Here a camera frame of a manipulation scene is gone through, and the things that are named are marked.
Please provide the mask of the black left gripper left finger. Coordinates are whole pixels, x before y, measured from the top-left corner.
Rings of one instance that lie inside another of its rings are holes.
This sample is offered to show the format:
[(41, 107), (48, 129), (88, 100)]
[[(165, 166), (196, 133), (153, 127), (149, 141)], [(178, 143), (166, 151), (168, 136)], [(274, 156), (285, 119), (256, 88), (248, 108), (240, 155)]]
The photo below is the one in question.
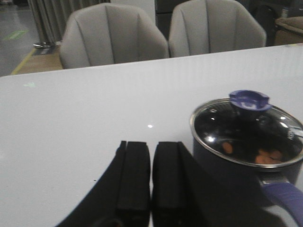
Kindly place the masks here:
[(147, 227), (151, 163), (145, 142), (122, 141), (110, 165), (60, 227)]

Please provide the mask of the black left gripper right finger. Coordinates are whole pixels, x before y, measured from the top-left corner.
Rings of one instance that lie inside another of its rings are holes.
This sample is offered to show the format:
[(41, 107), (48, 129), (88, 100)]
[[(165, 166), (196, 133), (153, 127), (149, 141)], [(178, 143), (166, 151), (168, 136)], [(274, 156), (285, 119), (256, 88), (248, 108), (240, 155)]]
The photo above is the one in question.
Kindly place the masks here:
[(155, 227), (284, 227), (283, 220), (229, 191), (182, 142), (159, 142), (152, 167)]

